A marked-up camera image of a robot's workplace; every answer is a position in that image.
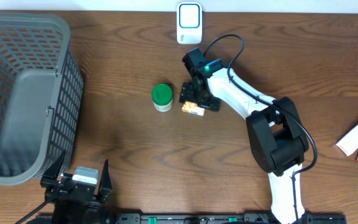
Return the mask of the orange snack packet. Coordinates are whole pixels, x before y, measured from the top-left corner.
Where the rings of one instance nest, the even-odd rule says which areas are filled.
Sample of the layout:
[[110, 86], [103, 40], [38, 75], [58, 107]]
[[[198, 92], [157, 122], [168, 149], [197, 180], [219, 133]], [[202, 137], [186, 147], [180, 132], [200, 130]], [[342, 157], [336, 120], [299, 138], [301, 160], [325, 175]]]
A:
[[192, 103], [190, 101], [186, 101], [183, 104], [181, 110], [182, 110], [182, 112], [194, 114], [194, 115], [198, 115], [198, 116], [204, 116], [204, 113], [205, 113], [204, 108], [201, 108], [196, 103]]

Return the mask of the green lid jar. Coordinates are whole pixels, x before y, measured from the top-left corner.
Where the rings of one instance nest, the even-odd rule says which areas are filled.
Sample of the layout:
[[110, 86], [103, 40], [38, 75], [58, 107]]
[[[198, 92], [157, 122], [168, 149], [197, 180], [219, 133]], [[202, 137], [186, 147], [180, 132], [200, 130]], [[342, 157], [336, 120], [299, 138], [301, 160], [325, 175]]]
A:
[[173, 106], [173, 91], [167, 84], [155, 85], [152, 89], [152, 101], [159, 112], [167, 112]]

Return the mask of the grey plastic mesh basket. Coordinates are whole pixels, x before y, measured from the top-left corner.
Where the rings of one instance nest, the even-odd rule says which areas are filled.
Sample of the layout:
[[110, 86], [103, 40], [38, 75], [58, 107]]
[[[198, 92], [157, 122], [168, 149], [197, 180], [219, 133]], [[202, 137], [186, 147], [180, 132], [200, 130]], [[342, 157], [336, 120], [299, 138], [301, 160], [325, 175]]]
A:
[[70, 167], [83, 92], [64, 19], [0, 12], [0, 185]]

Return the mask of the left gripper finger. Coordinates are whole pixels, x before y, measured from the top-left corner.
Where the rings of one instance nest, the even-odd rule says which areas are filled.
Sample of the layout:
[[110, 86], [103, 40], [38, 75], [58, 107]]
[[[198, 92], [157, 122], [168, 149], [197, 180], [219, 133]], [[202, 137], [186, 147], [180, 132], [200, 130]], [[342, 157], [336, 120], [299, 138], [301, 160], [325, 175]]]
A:
[[43, 173], [42, 179], [56, 180], [62, 168], [66, 151], [63, 151], [58, 159]]
[[112, 192], [112, 183], [109, 175], [109, 162], [106, 159], [103, 165], [101, 179], [98, 188], [98, 200], [101, 204], [105, 204]]

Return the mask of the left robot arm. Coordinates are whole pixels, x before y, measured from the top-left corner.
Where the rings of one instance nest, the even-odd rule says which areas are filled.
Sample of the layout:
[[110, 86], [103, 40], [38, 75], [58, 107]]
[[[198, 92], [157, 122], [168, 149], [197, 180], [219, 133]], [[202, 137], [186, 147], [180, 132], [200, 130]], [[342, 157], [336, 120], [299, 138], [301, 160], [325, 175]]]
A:
[[45, 189], [45, 201], [27, 214], [20, 222], [27, 221], [49, 203], [54, 205], [50, 215], [36, 215], [28, 223], [115, 223], [113, 214], [101, 206], [112, 193], [109, 162], [103, 169], [79, 166], [73, 174], [59, 174], [65, 153], [43, 173], [40, 186]]

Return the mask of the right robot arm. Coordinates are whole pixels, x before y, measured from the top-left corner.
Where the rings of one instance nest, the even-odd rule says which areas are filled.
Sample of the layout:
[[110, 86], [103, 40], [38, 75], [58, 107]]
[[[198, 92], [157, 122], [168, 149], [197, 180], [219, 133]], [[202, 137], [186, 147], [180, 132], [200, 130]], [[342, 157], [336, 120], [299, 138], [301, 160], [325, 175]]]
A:
[[268, 174], [272, 193], [271, 213], [278, 223], [306, 223], [300, 174], [309, 149], [308, 134], [294, 102], [267, 96], [239, 78], [220, 59], [207, 60], [200, 49], [185, 54], [182, 62], [191, 76], [184, 83], [180, 103], [219, 111], [226, 102], [246, 122], [252, 155]]

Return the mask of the white green carton box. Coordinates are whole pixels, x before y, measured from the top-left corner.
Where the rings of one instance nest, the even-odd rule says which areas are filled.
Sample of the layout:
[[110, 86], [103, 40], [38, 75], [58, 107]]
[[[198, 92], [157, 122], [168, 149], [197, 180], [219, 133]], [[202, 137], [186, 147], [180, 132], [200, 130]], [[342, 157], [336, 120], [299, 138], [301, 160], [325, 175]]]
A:
[[337, 143], [346, 156], [350, 156], [358, 149], [358, 124], [355, 125], [347, 134], [345, 134]]

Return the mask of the white barcode scanner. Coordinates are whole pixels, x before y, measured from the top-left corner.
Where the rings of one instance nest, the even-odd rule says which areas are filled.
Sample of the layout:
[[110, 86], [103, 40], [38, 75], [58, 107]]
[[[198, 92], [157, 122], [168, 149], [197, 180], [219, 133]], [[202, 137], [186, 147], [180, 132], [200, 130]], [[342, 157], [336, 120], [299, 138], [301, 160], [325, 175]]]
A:
[[203, 8], [198, 2], [185, 1], [177, 5], [177, 42], [199, 44], [203, 35]]

